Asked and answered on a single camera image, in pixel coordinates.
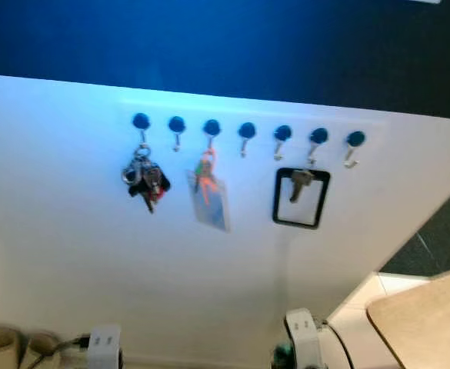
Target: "power cord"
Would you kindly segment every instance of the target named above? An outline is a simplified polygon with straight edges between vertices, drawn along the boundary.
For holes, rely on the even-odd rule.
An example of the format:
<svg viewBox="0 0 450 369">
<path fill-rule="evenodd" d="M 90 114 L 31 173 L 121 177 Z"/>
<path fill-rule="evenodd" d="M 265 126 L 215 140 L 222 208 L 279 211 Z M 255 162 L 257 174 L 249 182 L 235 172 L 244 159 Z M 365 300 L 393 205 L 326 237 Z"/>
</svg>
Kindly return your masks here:
<svg viewBox="0 0 450 369">
<path fill-rule="evenodd" d="M 323 321 L 322 324 L 326 325 L 332 331 L 332 333 L 334 333 L 334 335 L 338 338 L 338 341 L 341 344 L 342 349 L 344 350 L 344 352 L 346 354 L 346 358 L 348 359 L 349 367 L 351 369 L 355 369 L 355 365 L 353 365 L 353 360 L 351 359 L 351 355 L 348 352 L 348 348 L 346 347 L 345 342 L 341 339 L 341 336 L 339 335 L 339 333 L 336 331 L 336 329 L 334 329 L 333 326 L 330 325 L 330 323 L 328 321 Z"/>
<path fill-rule="evenodd" d="M 40 355 L 39 357 L 36 358 L 35 361 L 33 361 L 27 369 L 33 369 L 34 367 L 36 367 L 37 365 L 39 365 L 41 362 L 43 362 L 44 359 L 46 359 L 47 357 L 51 357 L 53 356 L 55 353 L 65 350 L 66 348 L 72 347 L 72 346 L 78 346 L 79 348 L 83 349 L 87 349 L 89 346 L 89 338 L 90 335 L 89 334 L 84 334 L 81 337 L 75 338 L 74 340 L 70 340 L 70 341 L 66 341 L 66 342 L 61 342 L 60 344 L 58 344 L 57 346 L 55 346 L 55 348 L 47 353 L 47 354 L 43 354 Z"/>
</svg>

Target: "bunch of keys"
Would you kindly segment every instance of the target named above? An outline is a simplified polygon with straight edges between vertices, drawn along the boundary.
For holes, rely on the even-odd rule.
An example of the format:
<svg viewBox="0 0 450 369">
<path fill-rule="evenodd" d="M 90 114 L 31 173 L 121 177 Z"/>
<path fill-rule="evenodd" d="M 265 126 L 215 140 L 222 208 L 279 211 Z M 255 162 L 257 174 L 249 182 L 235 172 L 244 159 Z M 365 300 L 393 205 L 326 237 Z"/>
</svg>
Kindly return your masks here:
<svg viewBox="0 0 450 369">
<path fill-rule="evenodd" d="M 140 194 L 150 213 L 154 212 L 153 205 L 170 189 L 170 181 L 163 174 L 160 167 L 149 160 L 151 150 L 142 144 L 134 152 L 134 158 L 127 168 L 122 171 L 122 180 L 129 185 L 128 192 L 134 197 Z"/>
<path fill-rule="evenodd" d="M 204 151 L 204 154 L 202 155 L 202 158 L 199 161 L 197 168 L 195 169 L 195 193 L 199 191 L 200 186 L 202 190 L 202 196 L 206 205 L 209 205 L 208 188 L 211 189 L 212 192 L 216 192 L 218 190 L 216 178 L 212 174 L 212 170 L 215 167 L 215 162 L 215 149 L 209 148 L 208 150 Z"/>
</svg>

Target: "blue wall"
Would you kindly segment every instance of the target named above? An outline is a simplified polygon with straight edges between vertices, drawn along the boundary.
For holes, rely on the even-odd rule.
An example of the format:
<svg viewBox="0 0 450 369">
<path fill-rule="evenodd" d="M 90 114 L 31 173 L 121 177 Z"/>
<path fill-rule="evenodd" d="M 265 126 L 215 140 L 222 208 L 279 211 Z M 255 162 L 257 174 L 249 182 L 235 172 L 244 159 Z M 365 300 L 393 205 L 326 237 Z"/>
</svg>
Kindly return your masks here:
<svg viewBox="0 0 450 369">
<path fill-rule="evenodd" d="M 0 75 L 450 117 L 450 0 L 0 0 Z"/>
</svg>

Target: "wooden table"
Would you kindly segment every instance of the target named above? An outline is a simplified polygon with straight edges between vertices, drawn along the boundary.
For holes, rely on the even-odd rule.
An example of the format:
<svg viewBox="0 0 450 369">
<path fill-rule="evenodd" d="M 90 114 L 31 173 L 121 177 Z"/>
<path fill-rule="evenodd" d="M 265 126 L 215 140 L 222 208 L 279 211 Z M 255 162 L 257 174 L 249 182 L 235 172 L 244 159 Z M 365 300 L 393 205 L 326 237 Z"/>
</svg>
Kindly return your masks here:
<svg viewBox="0 0 450 369">
<path fill-rule="evenodd" d="M 368 319 L 406 369 L 450 369 L 450 272 L 372 302 Z"/>
</svg>

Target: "blue knob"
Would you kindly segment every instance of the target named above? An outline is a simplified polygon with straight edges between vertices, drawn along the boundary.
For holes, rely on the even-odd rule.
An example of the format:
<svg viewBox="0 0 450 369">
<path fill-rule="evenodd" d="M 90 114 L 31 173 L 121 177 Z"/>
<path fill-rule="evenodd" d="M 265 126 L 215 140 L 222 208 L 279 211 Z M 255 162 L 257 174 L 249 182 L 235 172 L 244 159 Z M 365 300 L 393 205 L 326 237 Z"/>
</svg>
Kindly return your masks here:
<svg viewBox="0 0 450 369">
<path fill-rule="evenodd" d="M 317 128 L 310 134 L 310 141 L 320 145 L 328 140 L 328 132 L 325 128 Z"/>
<path fill-rule="evenodd" d="M 238 134 L 249 140 L 255 136 L 255 126 L 250 122 L 244 123 L 238 130 Z"/>
<path fill-rule="evenodd" d="M 204 125 L 204 132 L 210 136 L 219 135 L 222 130 L 219 127 L 219 123 L 215 119 L 209 119 Z"/>
<path fill-rule="evenodd" d="M 363 142 L 365 142 L 365 134 L 362 131 L 352 132 L 349 134 L 346 142 L 348 142 L 348 144 L 353 148 L 357 148 L 358 146 L 361 146 Z"/>
<path fill-rule="evenodd" d="M 274 132 L 274 137 L 279 141 L 286 141 L 292 136 L 292 129 L 289 125 L 282 125 Z"/>
<path fill-rule="evenodd" d="M 132 119 L 132 124 L 139 129 L 148 129 L 149 118 L 146 114 L 138 113 L 134 115 L 134 118 Z"/>
<path fill-rule="evenodd" d="M 184 120 L 180 117 L 173 117 L 170 119 L 168 126 L 174 133 L 182 133 L 185 131 L 185 123 Z"/>
</svg>

